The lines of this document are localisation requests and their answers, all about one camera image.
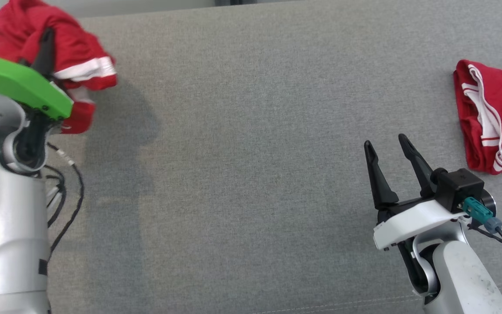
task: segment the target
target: white wall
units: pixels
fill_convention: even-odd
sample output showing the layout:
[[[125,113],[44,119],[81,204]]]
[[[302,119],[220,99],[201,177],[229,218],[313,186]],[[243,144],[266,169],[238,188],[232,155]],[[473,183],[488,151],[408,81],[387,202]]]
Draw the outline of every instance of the white wall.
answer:
[[[0,0],[0,8],[7,0]],[[46,0],[76,17],[213,7],[215,0]]]

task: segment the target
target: red fabric with white stripe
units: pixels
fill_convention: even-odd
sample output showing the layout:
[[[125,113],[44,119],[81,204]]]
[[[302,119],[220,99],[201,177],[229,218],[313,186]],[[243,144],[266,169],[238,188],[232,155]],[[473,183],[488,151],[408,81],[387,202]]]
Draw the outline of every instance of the red fabric with white stripe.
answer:
[[[86,32],[69,14],[40,0],[10,0],[0,9],[0,58],[33,63],[40,36],[55,31],[54,76],[68,89],[86,87],[99,91],[117,84],[114,59],[93,34]],[[75,103],[63,133],[82,133],[90,127],[94,102],[85,97]]]
[[[454,82],[468,166],[502,173],[502,70],[460,60]]]

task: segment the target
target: folded red garment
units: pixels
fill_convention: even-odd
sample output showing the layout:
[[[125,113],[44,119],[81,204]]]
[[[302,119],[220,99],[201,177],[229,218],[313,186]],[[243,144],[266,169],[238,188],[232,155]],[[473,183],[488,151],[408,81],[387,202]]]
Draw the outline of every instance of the folded red garment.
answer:
[[[115,61],[96,36],[60,8],[40,0],[10,0],[0,9],[0,58],[13,62],[24,59],[32,64],[40,49],[40,37],[48,27],[54,29],[54,77],[61,85],[68,90],[86,87],[99,91],[117,84]],[[75,101],[62,132],[86,131],[93,112],[92,101]]]
[[[502,173],[502,70],[460,60],[454,82],[468,166]]]

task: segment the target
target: black tape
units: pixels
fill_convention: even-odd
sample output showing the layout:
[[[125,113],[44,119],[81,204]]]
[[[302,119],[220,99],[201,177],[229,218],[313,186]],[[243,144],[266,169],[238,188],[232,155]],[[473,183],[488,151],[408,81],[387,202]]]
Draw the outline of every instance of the black tape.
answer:
[[[47,260],[40,259],[38,262],[38,274],[47,276]]]

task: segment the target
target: teal connector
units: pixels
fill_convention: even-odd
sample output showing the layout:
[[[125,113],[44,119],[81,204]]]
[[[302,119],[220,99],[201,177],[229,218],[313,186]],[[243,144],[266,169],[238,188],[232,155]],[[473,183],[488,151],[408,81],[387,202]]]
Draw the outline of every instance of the teal connector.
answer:
[[[492,211],[473,197],[464,200],[462,210],[482,224],[485,224],[490,218],[493,218]]]

